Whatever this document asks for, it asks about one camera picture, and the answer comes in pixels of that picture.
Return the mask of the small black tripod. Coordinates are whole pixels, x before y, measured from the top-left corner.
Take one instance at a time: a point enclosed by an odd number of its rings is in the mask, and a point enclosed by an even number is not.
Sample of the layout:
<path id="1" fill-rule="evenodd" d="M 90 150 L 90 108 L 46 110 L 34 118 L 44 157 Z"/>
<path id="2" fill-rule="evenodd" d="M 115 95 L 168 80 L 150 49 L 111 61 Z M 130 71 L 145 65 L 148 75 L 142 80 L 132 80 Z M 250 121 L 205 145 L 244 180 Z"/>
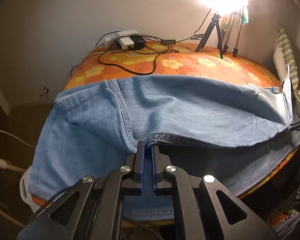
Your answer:
<path id="1" fill-rule="evenodd" d="M 209 23 L 202 39 L 200 40 L 200 43 L 198 44 L 197 48 L 195 49 L 195 52 L 199 52 L 201 49 L 203 49 L 213 31 L 213 29 L 216 29 L 217 31 L 217 49 L 219 50 L 219 56 L 222 59 L 223 58 L 223 47 L 222 47 L 222 35 L 221 35 L 221 28 L 219 25 L 219 19 L 220 14 L 214 13 L 213 17 L 211 18 L 211 22 Z"/>

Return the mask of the green striped white pillow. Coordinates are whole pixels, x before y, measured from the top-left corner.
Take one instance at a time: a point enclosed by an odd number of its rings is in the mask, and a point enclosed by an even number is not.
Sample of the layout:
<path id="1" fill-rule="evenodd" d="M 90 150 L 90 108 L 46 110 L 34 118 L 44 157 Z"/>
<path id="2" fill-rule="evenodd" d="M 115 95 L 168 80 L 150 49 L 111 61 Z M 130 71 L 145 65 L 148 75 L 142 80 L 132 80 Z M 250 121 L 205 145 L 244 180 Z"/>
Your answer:
<path id="1" fill-rule="evenodd" d="M 300 106 L 300 50 L 281 27 L 278 28 L 273 61 L 281 82 L 288 74 L 290 75 L 294 94 Z"/>

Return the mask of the black power adapter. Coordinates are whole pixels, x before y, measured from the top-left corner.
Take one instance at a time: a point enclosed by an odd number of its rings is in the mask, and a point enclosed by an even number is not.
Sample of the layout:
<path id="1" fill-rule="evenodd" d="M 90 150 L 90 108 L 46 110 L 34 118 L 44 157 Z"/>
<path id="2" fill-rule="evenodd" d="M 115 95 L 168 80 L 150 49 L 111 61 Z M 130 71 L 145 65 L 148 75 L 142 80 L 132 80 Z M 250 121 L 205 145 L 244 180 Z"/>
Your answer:
<path id="1" fill-rule="evenodd" d="M 146 47 L 146 41 L 143 37 L 140 35 L 132 35 L 130 36 L 130 39 L 133 41 L 133 49 L 139 50 Z"/>

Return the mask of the blue denim pants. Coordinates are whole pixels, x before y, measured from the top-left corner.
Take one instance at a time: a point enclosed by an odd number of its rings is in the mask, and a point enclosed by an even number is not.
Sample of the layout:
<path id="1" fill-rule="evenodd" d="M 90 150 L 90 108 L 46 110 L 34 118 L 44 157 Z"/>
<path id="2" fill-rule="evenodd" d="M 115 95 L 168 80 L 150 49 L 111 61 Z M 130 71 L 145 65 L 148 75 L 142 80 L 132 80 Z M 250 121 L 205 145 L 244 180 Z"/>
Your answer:
<path id="1" fill-rule="evenodd" d="M 300 145 L 290 131 L 290 88 L 233 85 L 195 76 L 104 80 L 59 93 L 39 137 L 28 191 L 50 199 L 90 175 L 104 177 L 137 151 L 168 149 L 188 174 L 248 191 Z"/>

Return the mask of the white power strip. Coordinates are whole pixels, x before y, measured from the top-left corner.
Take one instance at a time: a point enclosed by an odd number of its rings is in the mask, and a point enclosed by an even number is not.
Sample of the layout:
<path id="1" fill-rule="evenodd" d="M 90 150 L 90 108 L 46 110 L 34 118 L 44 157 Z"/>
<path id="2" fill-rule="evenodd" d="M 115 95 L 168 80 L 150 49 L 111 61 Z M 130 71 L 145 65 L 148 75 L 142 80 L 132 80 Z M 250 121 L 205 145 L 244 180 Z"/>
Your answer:
<path id="1" fill-rule="evenodd" d="M 139 32 L 136 30 L 125 30 L 125 31 L 115 31 L 114 33 L 107 34 L 103 40 L 102 44 L 105 48 L 109 48 L 110 45 L 117 39 L 121 37 L 129 37 L 132 35 L 138 35 Z"/>

